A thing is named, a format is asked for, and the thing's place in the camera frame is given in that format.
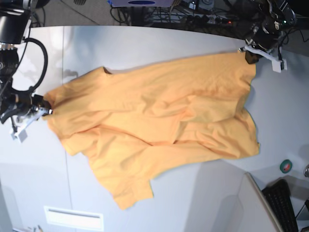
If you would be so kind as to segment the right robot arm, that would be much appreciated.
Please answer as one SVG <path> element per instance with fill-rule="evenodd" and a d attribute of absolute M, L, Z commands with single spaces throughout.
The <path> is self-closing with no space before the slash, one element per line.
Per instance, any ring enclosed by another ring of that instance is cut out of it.
<path fill-rule="evenodd" d="M 31 15 L 43 8 L 46 0 L 2 0 L 0 2 L 0 122 L 14 116 L 31 116 L 41 109 L 44 115 L 51 113 L 51 105 L 43 96 L 36 95 L 48 66 L 45 46 L 37 39 L 26 35 L 31 29 Z M 17 45 L 34 43 L 43 53 L 43 69 L 39 80 L 27 90 L 13 88 L 13 75 L 22 58 L 17 53 Z"/>

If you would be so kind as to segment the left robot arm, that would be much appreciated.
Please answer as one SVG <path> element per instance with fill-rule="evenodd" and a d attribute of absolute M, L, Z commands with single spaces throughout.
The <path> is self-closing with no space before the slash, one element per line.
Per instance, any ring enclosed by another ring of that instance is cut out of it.
<path fill-rule="evenodd" d="M 260 58 L 274 59 L 282 70 L 282 45 L 288 36 L 286 30 L 296 26 L 296 14 L 286 0 L 265 0 L 259 7 L 263 15 L 261 22 L 252 26 L 245 37 L 246 45 L 239 50 L 245 52 L 248 64 L 255 64 Z"/>

